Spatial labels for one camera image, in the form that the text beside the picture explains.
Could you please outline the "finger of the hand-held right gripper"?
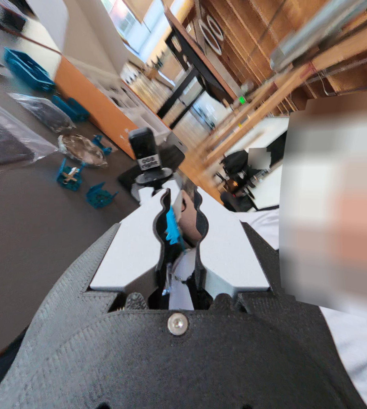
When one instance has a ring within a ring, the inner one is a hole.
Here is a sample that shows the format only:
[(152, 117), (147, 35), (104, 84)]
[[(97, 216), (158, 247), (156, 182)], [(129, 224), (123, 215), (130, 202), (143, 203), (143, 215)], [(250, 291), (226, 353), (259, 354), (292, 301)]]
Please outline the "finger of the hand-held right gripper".
[(168, 206), (168, 188), (166, 183), (159, 186), (142, 186), (134, 183), (131, 187), (132, 197), (140, 206)]
[(181, 219), (182, 203), (183, 203), (182, 191), (172, 190), (172, 210), (176, 221), (180, 221)]

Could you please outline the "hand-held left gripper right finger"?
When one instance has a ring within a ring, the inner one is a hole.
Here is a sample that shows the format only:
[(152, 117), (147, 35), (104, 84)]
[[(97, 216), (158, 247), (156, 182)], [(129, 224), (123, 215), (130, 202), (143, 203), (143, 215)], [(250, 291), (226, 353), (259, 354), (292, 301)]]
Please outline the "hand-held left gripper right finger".
[(213, 299), (236, 298), (244, 292), (266, 292), (270, 284), (241, 221), (202, 188), (194, 190), (196, 245), (194, 278), (197, 290)]

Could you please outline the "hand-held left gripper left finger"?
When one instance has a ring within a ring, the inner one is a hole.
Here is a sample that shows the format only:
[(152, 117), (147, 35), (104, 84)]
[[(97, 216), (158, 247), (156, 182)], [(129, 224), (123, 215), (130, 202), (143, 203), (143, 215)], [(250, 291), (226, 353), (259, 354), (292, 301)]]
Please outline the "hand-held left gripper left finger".
[(161, 189), (119, 224), (91, 283), (93, 291), (154, 292), (162, 265), (170, 189)]

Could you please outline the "blue round metal plate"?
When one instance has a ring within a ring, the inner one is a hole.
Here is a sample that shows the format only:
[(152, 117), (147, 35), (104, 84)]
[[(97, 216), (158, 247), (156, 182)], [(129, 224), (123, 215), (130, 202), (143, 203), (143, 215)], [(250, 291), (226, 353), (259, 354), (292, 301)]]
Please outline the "blue round metal plate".
[(167, 228), (166, 228), (166, 241), (169, 245), (179, 245), (183, 253), (186, 253), (185, 244), (180, 233), (175, 213), (173, 208), (170, 207), (169, 211), (166, 214)]

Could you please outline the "raised standing desk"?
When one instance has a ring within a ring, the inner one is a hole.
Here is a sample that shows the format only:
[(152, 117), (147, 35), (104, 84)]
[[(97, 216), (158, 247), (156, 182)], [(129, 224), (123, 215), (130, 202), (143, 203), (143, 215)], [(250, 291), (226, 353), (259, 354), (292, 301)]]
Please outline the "raised standing desk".
[(185, 70), (185, 75), (179, 80), (171, 95), (157, 111), (157, 116), (163, 120), (194, 79), (200, 84), (200, 91), (170, 124), (169, 127), (173, 130), (204, 92), (207, 92), (209, 96), (224, 105), (233, 103), (237, 96), (217, 69), (213, 67), (198, 43), (194, 41), (184, 26), (173, 15), (166, 3), (164, 1), (162, 3), (165, 17), (171, 27), (171, 33), (165, 42), (173, 56)]

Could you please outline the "person's right hand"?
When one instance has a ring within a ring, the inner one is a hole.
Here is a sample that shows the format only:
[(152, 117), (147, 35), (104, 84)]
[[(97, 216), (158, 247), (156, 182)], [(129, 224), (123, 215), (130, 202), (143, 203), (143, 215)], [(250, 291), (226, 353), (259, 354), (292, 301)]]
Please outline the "person's right hand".
[(201, 239), (201, 234), (196, 228), (197, 211), (191, 197), (186, 191), (181, 190), (181, 195), (181, 218), (178, 224), (182, 231), (184, 241), (194, 248)]

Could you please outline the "crumpled clear plastic bag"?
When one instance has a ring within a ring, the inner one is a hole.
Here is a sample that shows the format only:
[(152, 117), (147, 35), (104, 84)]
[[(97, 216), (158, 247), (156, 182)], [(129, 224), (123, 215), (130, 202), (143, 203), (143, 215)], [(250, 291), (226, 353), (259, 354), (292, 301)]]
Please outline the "crumpled clear plastic bag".
[(68, 158), (78, 161), (84, 166), (105, 168), (108, 162), (102, 149), (84, 136), (77, 134), (61, 134), (58, 136), (58, 149)]

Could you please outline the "black office chair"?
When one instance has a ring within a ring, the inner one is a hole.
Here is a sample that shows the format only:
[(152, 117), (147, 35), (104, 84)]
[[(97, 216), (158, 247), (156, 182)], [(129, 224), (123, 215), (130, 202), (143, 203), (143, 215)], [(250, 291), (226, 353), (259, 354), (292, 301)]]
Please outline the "black office chair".
[(220, 199), (224, 207), (231, 212), (259, 211), (255, 204), (252, 189), (266, 172), (265, 168), (257, 168), (256, 162), (249, 162), (249, 154), (245, 150), (234, 152), (223, 158), (221, 165), (226, 175), (224, 190)]

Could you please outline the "clear plastic bag dark contents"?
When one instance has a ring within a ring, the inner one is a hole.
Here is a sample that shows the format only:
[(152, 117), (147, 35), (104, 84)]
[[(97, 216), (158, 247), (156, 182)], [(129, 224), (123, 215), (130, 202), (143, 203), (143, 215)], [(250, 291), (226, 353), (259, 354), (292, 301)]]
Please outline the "clear plastic bag dark contents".
[(77, 128), (66, 113), (46, 98), (19, 93), (8, 95), (56, 134), (72, 132)]

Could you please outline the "large clear plastic bag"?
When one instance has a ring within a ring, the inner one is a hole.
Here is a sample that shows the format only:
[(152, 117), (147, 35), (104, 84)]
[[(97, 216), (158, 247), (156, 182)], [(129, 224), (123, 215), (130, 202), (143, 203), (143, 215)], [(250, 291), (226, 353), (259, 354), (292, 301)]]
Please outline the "large clear plastic bag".
[(32, 164), (58, 151), (0, 106), (0, 174)]

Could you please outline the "blue plastic bin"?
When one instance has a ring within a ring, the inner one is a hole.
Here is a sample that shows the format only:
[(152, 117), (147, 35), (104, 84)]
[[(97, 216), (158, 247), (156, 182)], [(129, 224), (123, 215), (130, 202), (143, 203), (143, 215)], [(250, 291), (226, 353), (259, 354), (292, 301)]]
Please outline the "blue plastic bin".
[(34, 91), (53, 92), (55, 82), (49, 73), (28, 54), (10, 48), (4, 48), (4, 61), (7, 68)]

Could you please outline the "person's white shirt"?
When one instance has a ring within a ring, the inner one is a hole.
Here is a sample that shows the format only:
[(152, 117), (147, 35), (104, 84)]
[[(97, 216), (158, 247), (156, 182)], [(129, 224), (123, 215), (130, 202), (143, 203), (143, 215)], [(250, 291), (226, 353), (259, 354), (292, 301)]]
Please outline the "person's white shirt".
[(340, 359), (367, 405), (367, 319), (320, 307)]

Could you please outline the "blue perforated metal bracket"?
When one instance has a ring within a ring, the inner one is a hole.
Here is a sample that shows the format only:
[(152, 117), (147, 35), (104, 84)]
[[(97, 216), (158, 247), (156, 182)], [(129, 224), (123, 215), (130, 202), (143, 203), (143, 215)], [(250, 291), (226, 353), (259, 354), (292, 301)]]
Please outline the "blue perforated metal bracket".
[(80, 166), (68, 166), (66, 164), (66, 158), (63, 159), (61, 166), (56, 177), (56, 182), (63, 188), (68, 189), (72, 192), (79, 190), (82, 178), (81, 172), (85, 167), (85, 163), (82, 162)]
[(57, 95), (53, 95), (52, 103), (63, 111), (74, 123), (86, 122), (89, 120), (90, 112), (80, 105), (75, 99), (63, 100)]
[(111, 193), (105, 190), (103, 188), (104, 185), (105, 182), (101, 182), (97, 185), (90, 187), (85, 195), (86, 202), (95, 209), (100, 209), (108, 206), (113, 202), (114, 198), (118, 195), (118, 191)]

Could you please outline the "small blue metal bracket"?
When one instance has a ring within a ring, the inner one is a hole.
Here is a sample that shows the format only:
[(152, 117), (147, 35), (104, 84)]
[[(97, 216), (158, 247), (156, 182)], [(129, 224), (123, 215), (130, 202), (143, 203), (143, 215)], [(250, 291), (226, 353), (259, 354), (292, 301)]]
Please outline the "small blue metal bracket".
[(93, 139), (92, 139), (92, 144), (95, 145), (97, 148), (99, 148), (104, 156), (108, 156), (109, 154), (112, 153), (113, 149), (111, 146), (105, 146), (102, 143), (102, 135), (94, 135)]

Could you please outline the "silver ventilation duct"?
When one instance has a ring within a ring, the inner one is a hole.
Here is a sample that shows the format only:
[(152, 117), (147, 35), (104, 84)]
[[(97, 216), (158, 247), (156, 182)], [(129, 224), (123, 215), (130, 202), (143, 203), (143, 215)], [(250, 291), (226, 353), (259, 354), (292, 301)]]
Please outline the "silver ventilation duct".
[(340, 30), (367, 9), (367, 0), (331, 0), (295, 33), (287, 35), (270, 55), (270, 67), (280, 72), (313, 46)]

